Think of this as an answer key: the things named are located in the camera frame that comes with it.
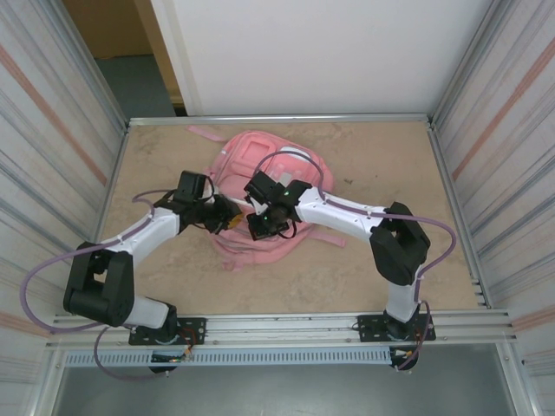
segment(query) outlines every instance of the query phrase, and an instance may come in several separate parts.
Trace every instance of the pink backpack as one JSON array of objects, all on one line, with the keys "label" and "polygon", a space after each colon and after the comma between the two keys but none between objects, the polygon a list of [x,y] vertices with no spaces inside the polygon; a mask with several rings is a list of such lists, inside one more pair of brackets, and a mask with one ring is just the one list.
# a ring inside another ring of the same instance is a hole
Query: pink backpack
[{"label": "pink backpack", "polygon": [[[210,140],[225,141],[196,126],[189,126],[187,129]],[[254,173],[254,168],[264,156],[278,150],[291,150],[310,156],[324,172],[323,189],[331,192],[333,177],[322,158],[310,149],[266,132],[248,131],[235,136],[225,144],[206,174],[212,178],[220,193],[245,200],[244,189]],[[313,185],[316,185],[319,180],[319,173],[311,163],[291,154],[279,154],[270,158],[262,165],[262,170],[284,185],[289,184],[293,179],[300,179]],[[241,210],[245,215],[254,211],[248,205],[241,205]],[[292,239],[275,236],[252,241],[245,218],[235,228],[222,231],[218,235],[211,234],[210,237],[216,251],[225,259],[226,270],[239,270],[244,264],[276,262],[307,237],[340,247],[345,246],[344,239],[316,231],[313,224],[307,223],[297,224],[297,236]]]}]

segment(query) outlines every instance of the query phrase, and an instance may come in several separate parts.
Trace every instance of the black mounting plate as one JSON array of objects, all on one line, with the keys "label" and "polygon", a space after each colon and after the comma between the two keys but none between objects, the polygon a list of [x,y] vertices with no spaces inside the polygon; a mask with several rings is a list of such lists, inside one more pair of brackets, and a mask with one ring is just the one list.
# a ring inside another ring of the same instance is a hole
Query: black mounting plate
[{"label": "black mounting plate", "polygon": [[[361,342],[389,342],[398,341],[389,335],[387,327],[387,316],[384,314],[379,315],[359,315],[356,317],[356,324],[353,329],[358,332]],[[418,314],[412,322],[408,322],[408,338],[406,342],[417,342],[416,338],[418,333],[424,334],[426,326],[427,314]],[[426,340],[435,340],[435,326],[430,316],[430,328],[426,335]]]},{"label": "black mounting plate", "polygon": [[[183,331],[183,335],[189,341],[190,345],[202,345],[205,343],[206,334],[206,318],[177,318],[179,328],[189,328],[194,331],[196,340],[193,340],[191,331]],[[170,342],[159,342],[153,337],[140,330],[140,327],[133,333],[129,333],[129,345],[187,345],[182,336],[176,335]]]}]

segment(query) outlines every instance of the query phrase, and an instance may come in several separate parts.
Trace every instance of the gray floor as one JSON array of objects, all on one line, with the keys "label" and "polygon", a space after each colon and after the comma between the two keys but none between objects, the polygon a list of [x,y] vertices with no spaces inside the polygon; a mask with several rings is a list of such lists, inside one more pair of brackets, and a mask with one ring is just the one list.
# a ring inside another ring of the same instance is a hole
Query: gray floor
[{"label": "gray floor", "polygon": [[515,412],[495,346],[480,345],[429,346],[412,374],[363,365],[189,367],[176,370],[169,379],[121,382],[96,368],[70,368],[54,414],[510,416]]},{"label": "gray floor", "polygon": [[96,64],[127,118],[175,116],[153,55],[97,59]]}]

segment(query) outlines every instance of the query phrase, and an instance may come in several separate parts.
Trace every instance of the white wall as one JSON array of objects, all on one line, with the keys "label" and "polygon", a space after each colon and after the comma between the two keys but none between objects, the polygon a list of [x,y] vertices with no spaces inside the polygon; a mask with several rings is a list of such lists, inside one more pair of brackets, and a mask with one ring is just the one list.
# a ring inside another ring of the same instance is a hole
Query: white wall
[{"label": "white wall", "polygon": [[430,112],[490,0],[153,0],[190,115]]}]

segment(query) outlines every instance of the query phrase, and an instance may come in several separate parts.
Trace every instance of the backpack strap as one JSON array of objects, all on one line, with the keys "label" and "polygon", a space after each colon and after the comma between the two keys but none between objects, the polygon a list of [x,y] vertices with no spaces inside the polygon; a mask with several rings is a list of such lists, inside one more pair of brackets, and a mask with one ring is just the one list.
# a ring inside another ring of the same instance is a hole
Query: backpack strap
[{"label": "backpack strap", "polygon": [[185,127],[185,129],[190,131],[191,133],[196,133],[199,136],[202,136],[205,139],[209,139],[211,141],[216,141],[216,142],[227,141],[227,139],[225,139],[223,137],[220,137],[217,134],[207,132],[204,128],[200,128],[198,126],[187,126],[187,127]]},{"label": "backpack strap", "polygon": [[344,238],[333,236],[328,234],[327,232],[319,231],[319,230],[312,230],[308,238],[314,238],[315,240],[325,241],[326,243],[334,244],[337,247],[345,247],[347,241]]}]

